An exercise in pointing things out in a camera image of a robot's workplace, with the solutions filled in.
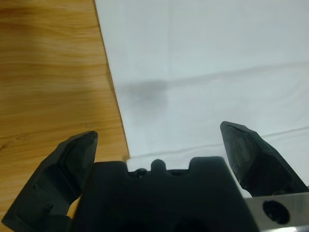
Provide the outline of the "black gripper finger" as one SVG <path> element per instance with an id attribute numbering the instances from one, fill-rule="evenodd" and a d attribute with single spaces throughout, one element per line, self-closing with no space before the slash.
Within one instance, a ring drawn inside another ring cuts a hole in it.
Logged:
<path id="1" fill-rule="evenodd" d="M 2 219 L 14 232 L 66 232 L 67 212 L 94 164 L 98 134 L 87 131 L 61 142 L 24 185 Z"/>
<path id="2" fill-rule="evenodd" d="M 309 190 L 280 153 L 257 132 L 228 121 L 221 123 L 220 130 L 229 165 L 240 186 L 251 196 Z"/>

